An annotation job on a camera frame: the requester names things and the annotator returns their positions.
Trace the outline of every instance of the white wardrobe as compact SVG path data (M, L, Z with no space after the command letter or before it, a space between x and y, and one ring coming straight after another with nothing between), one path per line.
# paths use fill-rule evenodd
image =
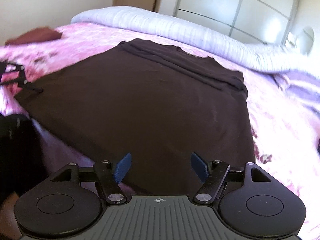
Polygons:
M284 42L299 0L179 0L176 17L244 43Z

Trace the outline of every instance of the crosshair marking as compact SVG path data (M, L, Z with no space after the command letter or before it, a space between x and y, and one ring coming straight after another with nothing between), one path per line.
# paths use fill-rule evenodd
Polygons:
M155 201L157 201L159 204L165 201L163 198L157 198Z

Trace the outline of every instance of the white duvet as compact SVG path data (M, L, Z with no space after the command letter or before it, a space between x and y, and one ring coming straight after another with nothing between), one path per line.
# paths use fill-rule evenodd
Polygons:
M89 10L71 20L71 23L79 22L169 38L263 73L298 70L320 78L317 64L302 54L285 51L280 46L244 44L198 24L140 8L118 6Z

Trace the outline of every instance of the floral pattern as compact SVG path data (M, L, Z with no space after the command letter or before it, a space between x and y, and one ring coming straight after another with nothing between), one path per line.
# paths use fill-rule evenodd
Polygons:
M286 97L264 75L177 41L92 23L72 24L57 30L63 32L62 38L57 41L0 47L0 60L23 64L27 79L32 82L43 75L111 49L121 41L140 38L179 46L199 57L214 57L225 68L243 72L249 91L247 106L257 164L305 203L307 217L299 236L303 240L320 239L317 189L320 185L320 157L316 150L320 120L310 110ZM6 74L2 81L16 76L17 73ZM15 84L0 88L2 114L25 113L13 97L19 91L20 88Z

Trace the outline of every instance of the ribbed gray plate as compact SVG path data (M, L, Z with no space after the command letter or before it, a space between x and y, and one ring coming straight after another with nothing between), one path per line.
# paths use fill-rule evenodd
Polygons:
M186 196L134 196L128 204L109 207L93 227L68 239L245 240L248 238L226 228L212 208L194 205ZM287 239L298 240L296 236Z

